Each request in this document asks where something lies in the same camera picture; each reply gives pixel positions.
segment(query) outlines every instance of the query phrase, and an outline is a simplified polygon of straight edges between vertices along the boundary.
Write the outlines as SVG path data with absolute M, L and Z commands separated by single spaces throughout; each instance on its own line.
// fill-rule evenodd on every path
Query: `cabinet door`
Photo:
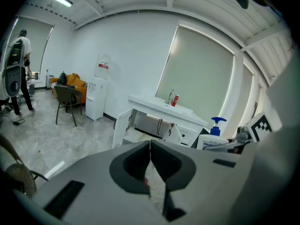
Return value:
M 171 125 L 169 126 L 166 134 L 163 137 L 163 140 L 168 143 L 174 143 L 177 145 L 181 144 L 182 137 L 176 124 L 174 124 L 173 127 Z
M 122 142 L 123 137 L 126 135 L 131 114 L 132 108 L 118 115 L 114 127 L 112 148 L 117 147 Z

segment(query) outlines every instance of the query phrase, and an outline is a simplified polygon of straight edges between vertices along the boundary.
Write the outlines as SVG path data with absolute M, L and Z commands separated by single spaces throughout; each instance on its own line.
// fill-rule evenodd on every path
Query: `chair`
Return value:
M 58 117 L 58 112 L 59 112 L 60 108 L 65 107 L 66 113 L 67 113 L 68 107 L 70 107 L 71 111 L 72 111 L 72 116 L 73 116 L 75 126 L 77 126 L 75 117 L 74 117 L 74 113 L 73 113 L 73 106 L 80 104 L 80 114 L 81 115 L 83 114 L 82 109 L 81 109 L 81 98 L 82 98 L 83 94 L 80 91 L 75 90 L 75 88 L 70 88 L 70 87 L 65 87 L 65 86 L 55 86 L 54 89 L 57 94 L 57 99 L 59 101 L 55 124 L 57 124 L 57 117 Z M 77 101 L 75 103 L 72 102 L 72 95 L 75 95 L 77 97 Z
M 16 161 L 16 163 L 10 165 L 5 171 L 10 183 L 14 188 L 21 190 L 28 197 L 32 197 L 37 191 L 35 179 L 37 177 L 41 177 L 46 181 L 48 181 L 48 179 L 35 171 L 29 170 L 15 151 L 12 144 L 2 133 L 0 133 L 0 146 L 3 147 Z

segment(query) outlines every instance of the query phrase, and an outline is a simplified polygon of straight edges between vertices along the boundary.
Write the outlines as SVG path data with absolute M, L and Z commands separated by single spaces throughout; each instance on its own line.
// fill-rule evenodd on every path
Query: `sneaker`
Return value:
M 19 115 L 15 115 L 15 120 L 14 122 L 20 121 L 23 119 L 22 113 L 20 113 Z
M 31 111 L 29 111 L 30 116 L 33 116 L 35 114 L 36 110 L 33 108 Z

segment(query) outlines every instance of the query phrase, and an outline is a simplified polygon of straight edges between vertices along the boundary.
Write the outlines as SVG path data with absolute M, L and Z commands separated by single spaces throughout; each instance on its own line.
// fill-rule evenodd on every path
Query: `white sink counter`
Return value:
M 143 95 L 129 95 L 129 102 L 135 102 L 144 106 L 168 113 L 172 116 L 199 124 L 203 127 L 207 126 L 207 122 L 199 118 L 192 110 L 176 105 L 175 107 L 165 103 L 165 100 L 158 97 L 149 97 Z

